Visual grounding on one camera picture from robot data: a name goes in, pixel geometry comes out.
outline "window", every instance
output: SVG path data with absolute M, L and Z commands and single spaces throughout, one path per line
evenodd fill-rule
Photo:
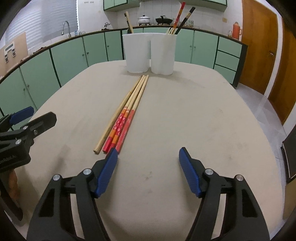
M 61 35 L 64 21 L 69 22 L 71 32 L 78 30 L 76 0 L 31 0 L 8 26 L 5 42 L 26 32 L 30 49 Z

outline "table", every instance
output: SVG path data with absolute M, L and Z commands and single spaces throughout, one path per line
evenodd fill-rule
M 185 146 L 219 175 L 242 174 L 272 232 L 282 218 L 279 171 L 271 147 L 250 109 L 215 70 L 175 62 L 170 76 L 151 72 L 98 210 L 111 240 L 185 240 L 200 199 L 190 192 L 178 162 Z M 90 66 L 58 90 L 33 116 L 49 111 L 55 127 L 35 139 L 31 162 L 17 168 L 20 204 L 28 220 L 52 176 L 75 176 L 105 155 L 93 148 L 140 74 L 125 61 Z M 213 237 L 220 233 L 221 196 Z M 74 222 L 83 236 L 75 198 Z

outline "wooden chopstick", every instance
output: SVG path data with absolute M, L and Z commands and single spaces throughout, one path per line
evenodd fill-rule
M 179 22 L 179 19 L 180 19 L 180 16 L 181 16 L 182 12 L 183 12 L 185 4 L 186 4 L 185 2 L 182 2 L 181 8 L 180 8 L 179 13 L 177 15 L 177 18 L 176 18 L 176 21 L 174 23 L 173 29 L 170 31 L 170 34 L 174 34 L 174 31 L 175 31 L 175 29 L 177 27 L 177 24 Z
M 130 21 L 130 19 L 129 19 L 128 11 L 126 11 L 126 12 L 124 13 L 124 16 L 125 16 L 125 18 L 126 18 L 126 22 L 128 23 L 128 27 L 129 27 L 129 29 L 131 30 L 131 33 L 133 34 L 133 26 L 132 26 L 131 21 Z
M 116 150 L 118 151 L 118 153 L 120 152 L 120 150 L 122 148 L 124 139 L 126 138 L 126 134 L 127 134 L 128 129 L 129 129 L 130 125 L 131 125 L 131 122 L 133 120 L 133 117 L 135 115 L 135 112 L 137 110 L 137 107 L 139 105 L 139 102 L 141 100 L 141 97 L 143 95 L 143 92 L 144 92 L 145 86 L 147 84 L 148 78 L 149 78 L 149 75 L 146 76 L 145 82 L 144 82 L 144 84 L 143 84 L 143 86 L 142 86 L 142 88 L 140 90 L 140 93 L 139 93 L 139 95 L 138 95 L 138 97 L 137 97 L 137 99 L 136 99 L 136 101 L 135 101 L 135 103 L 133 105 L 133 108 L 132 108 L 132 110 L 131 110 L 131 112 L 130 112 L 127 120 L 126 120 L 126 123 L 125 123 L 125 125 L 124 125 L 124 127 L 122 129 L 121 135 L 120 135 L 120 137 L 118 139 L 118 142 L 117 142 L 117 145 L 116 145 Z
M 103 152 L 104 152 L 104 153 L 107 153 L 107 152 L 110 150 L 111 143 L 112 143 L 113 138 L 114 138 L 114 136 L 115 136 L 115 133 L 116 133 L 116 131 L 117 131 L 117 129 L 118 129 L 120 123 L 121 123 L 121 120 L 122 120 L 122 118 L 124 117 L 124 114 L 125 114 L 125 112 L 126 112 L 128 106 L 129 106 L 130 102 L 132 101 L 133 96 L 135 95 L 136 91 L 137 91 L 138 89 L 141 88 L 141 86 L 142 86 L 142 85 L 141 85 L 141 81 L 142 81 L 142 79 L 143 79 L 144 77 L 145 77 L 145 76 L 143 75 L 143 76 L 140 78 L 140 81 L 138 82 L 136 88 L 134 89 L 133 93 L 131 94 L 131 96 L 129 97 L 128 101 L 126 102 L 124 108 L 122 109 L 120 115 L 118 116 L 118 118 L 117 118 L 117 120 L 116 120 L 116 122 L 115 122 L 115 124 L 114 124 L 114 126 L 113 126 L 113 128 L 112 128 L 112 130 L 110 131 L 109 136 L 108 136 L 108 138 L 107 138 L 107 141 L 106 141 L 106 143 L 105 143 L 105 145 L 104 145 L 104 147 L 103 147 Z
M 191 14 L 193 13 L 195 7 L 192 7 L 190 9 L 190 11 L 187 13 L 186 17 L 183 19 L 182 23 L 180 24 L 178 30 L 176 31 L 175 34 L 178 34 L 180 32 L 180 30 L 182 29 L 182 27 L 184 26 L 184 24 L 187 22 L 188 18 L 191 16 Z
M 112 126 L 114 125 L 117 117 L 119 116 L 120 112 L 122 111 L 122 108 L 125 106 L 125 104 L 127 103 L 128 99 L 130 98 L 130 96 L 132 95 L 132 93 L 134 92 L 134 90 L 136 89 L 138 83 L 140 82 L 142 76 L 138 79 L 138 81 L 136 82 L 136 84 L 134 85 L 134 87 L 128 92 L 128 94 L 124 97 L 124 99 L 122 100 L 121 104 L 119 105 L 119 107 L 117 108 L 117 110 L 115 111 L 114 115 L 112 116 L 110 122 L 108 123 L 107 127 L 105 128 L 102 137 L 100 138 L 98 144 L 96 145 L 96 147 L 94 148 L 94 153 L 99 154 L 100 150 L 102 149 L 108 135 L 109 132 L 112 129 Z
M 127 110 L 126 110 L 126 112 L 124 114 L 124 117 L 122 118 L 121 123 L 119 124 L 119 127 L 116 130 L 115 136 L 114 136 L 114 138 L 112 140 L 112 143 L 111 143 L 111 146 L 110 146 L 109 150 L 111 150 L 111 148 L 116 146 L 118 138 L 119 138 L 119 136 L 120 136 L 120 134 L 122 132 L 122 129 L 124 127 L 124 124 L 126 123 L 126 119 L 127 119 L 128 115 L 129 115 L 129 113 L 130 113 L 130 111 L 131 111 L 131 109 L 132 109 L 132 107 L 133 107 L 133 105 L 135 103 L 135 100 L 136 100 L 140 90 L 142 89 L 142 86 L 143 86 L 145 80 L 146 80 L 146 76 L 143 76 L 138 89 L 136 90 L 130 104 L 128 105 L 128 108 L 127 108 Z

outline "blue gripper pad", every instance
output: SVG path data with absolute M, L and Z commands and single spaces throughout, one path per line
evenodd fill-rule
M 23 110 L 20 110 L 14 114 L 11 115 L 9 124 L 16 125 L 20 123 L 21 121 L 31 117 L 34 114 L 34 108 L 32 106 L 27 107 Z
M 95 190 L 95 196 L 98 198 L 100 197 L 107 189 L 108 183 L 111 179 L 112 173 L 115 169 L 117 159 L 118 159 L 118 152 L 115 148 L 111 150 L 108 155 L 106 156 L 106 163 L 98 176 L 98 184 Z
M 191 162 L 190 162 L 190 155 L 186 151 L 186 149 L 183 147 L 179 151 L 179 161 L 180 165 L 183 169 L 183 172 L 185 174 L 185 177 L 187 179 L 188 185 L 190 187 L 190 190 L 197 196 L 200 197 L 202 194 L 202 191 L 200 189 L 200 182 L 199 177 L 194 170 Z

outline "faucet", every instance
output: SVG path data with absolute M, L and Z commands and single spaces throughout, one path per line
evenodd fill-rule
M 71 38 L 71 34 L 70 34 L 70 25 L 69 25 L 68 21 L 65 21 L 65 22 L 63 23 L 63 31 L 62 31 L 62 35 L 64 35 L 64 27 L 65 27 L 65 23 L 68 24 L 69 38 Z

